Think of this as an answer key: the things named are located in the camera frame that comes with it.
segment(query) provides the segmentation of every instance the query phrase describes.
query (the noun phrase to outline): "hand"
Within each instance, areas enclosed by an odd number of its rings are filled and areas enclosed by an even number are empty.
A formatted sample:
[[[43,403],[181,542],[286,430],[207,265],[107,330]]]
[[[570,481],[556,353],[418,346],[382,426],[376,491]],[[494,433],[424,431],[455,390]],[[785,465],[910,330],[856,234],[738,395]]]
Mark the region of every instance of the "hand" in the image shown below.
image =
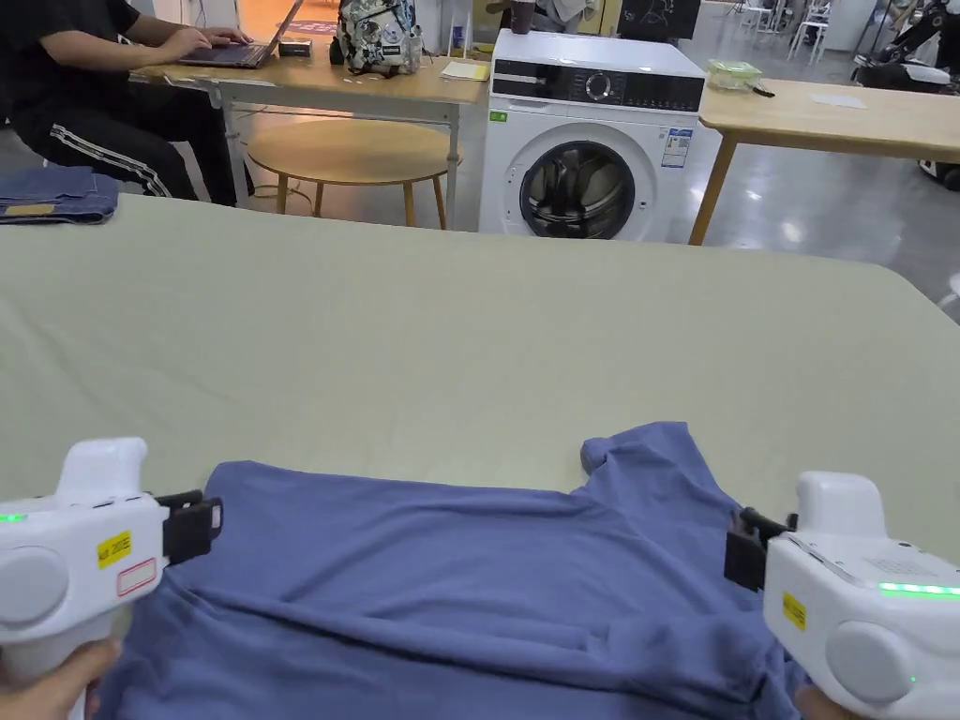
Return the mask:
[[[116,640],[88,642],[77,648],[63,665],[29,687],[0,694],[2,720],[66,720],[80,694],[86,693],[86,717],[93,717],[99,701],[92,690],[120,657]]]
[[[860,720],[859,715],[841,708],[812,685],[801,688],[794,703],[804,720]]]
[[[182,30],[177,30],[170,36],[170,39],[156,48],[159,56],[158,64],[176,62],[194,50],[200,50],[201,48],[209,49],[210,47],[210,41],[206,39],[206,36],[199,30],[196,28],[183,28]]]
[[[233,28],[203,28],[200,30],[214,47],[223,47],[235,42],[239,45],[249,45],[253,38]]]

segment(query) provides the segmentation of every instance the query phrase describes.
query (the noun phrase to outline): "table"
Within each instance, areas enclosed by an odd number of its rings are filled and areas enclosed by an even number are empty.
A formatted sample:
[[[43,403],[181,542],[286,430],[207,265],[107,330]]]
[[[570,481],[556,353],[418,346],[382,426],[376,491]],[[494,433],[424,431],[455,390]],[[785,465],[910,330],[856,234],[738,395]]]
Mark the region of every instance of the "table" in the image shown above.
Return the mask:
[[[700,121],[723,139],[713,162],[690,245],[702,245],[739,143],[882,157],[960,162],[960,98],[869,87],[764,80],[776,93],[707,87]],[[812,95],[860,100],[866,109],[814,102]]]
[[[238,198],[247,197],[247,185],[240,134],[233,123],[234,103],[340,110],[358,117],[448,125],[447,223],[456,228],[460,108],[485,102],[487,84],[442,78],[449,62],[450,58],[424,58],[416,75],[390,80],[373,73],[354,76],[330,65],[325,44],[316,43],[312,58],[272,58],[259,70],[160,65],[139,70],[137,75],[210,93],[214,104],[223,109]]]
[[[686,420],[740,501],[784,517],[801,470],[861,472],[960,560],[960,328],[877,266],[131,196],[0,238],[5,498],[117,435],[155,492],[243,458],[569,491],[584,439]]]
[[[414,182],[432,180],[446,229],[444,191],[447,139],[442,132],[408,123],[335,118],[270,128],[247,146],[250,160],[277,174],[276,212],[287,205],[290,178],[314,182],[315,217],[321,216],[325,185],[402,185],[407,225],[414,218]]]

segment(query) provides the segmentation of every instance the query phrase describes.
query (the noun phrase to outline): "patterned backpack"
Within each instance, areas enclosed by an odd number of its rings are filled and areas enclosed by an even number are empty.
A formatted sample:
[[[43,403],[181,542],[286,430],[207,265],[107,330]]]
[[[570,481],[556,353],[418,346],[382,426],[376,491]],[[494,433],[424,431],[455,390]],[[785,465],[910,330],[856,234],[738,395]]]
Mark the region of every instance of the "patterned backpack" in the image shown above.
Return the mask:
[[[330,62],[354,75],[412,75],[420,69],[423,40],[413,0],[340,0]]]

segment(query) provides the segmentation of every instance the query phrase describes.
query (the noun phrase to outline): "t-shirt sleeve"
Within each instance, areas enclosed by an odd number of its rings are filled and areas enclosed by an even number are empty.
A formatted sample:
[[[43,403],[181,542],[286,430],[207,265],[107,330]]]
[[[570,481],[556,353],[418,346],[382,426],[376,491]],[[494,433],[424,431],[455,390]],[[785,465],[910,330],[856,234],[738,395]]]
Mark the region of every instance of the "t-shirt sleeve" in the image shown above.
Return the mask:
[[[117,32],[122,35],[136,22],[140,13],[131,7],[127,0],[107,0],[110,19],[116,26]]]
[[[54,33],[76,30],[63,0],[2,0],[0,36],[14,51],[25,50]]]

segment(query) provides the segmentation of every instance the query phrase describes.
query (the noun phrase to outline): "washing machine control panel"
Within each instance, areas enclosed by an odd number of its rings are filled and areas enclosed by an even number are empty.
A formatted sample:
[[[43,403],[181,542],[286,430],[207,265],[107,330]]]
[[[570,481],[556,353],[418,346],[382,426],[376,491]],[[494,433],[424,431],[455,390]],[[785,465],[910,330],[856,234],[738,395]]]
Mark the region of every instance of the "washing machine control panel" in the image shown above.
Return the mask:
[[[590,105],[697,112],[703,78],[497,60],[492,93]]]

